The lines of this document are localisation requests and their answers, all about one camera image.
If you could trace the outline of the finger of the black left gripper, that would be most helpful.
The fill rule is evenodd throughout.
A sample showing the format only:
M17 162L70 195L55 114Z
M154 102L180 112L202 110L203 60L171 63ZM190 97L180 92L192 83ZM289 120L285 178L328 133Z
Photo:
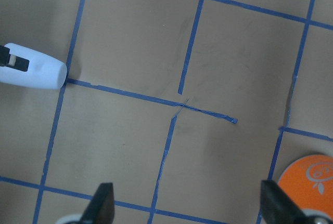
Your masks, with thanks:
M29 60L13 54L10 54L10 49L1 46L1 67L8 67L22 72L27 72L29 68Z

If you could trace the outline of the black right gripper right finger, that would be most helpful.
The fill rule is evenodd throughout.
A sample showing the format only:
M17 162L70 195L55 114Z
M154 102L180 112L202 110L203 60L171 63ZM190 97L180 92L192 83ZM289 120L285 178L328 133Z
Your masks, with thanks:
M309 217L273 180L262 180L260 208L266 223L307 223Z

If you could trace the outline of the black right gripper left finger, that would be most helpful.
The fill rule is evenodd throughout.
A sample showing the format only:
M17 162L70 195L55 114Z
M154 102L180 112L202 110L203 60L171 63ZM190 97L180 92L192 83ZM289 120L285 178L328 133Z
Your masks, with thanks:
M114 216L113 183L101 183L83 212L81 223L113 223Z

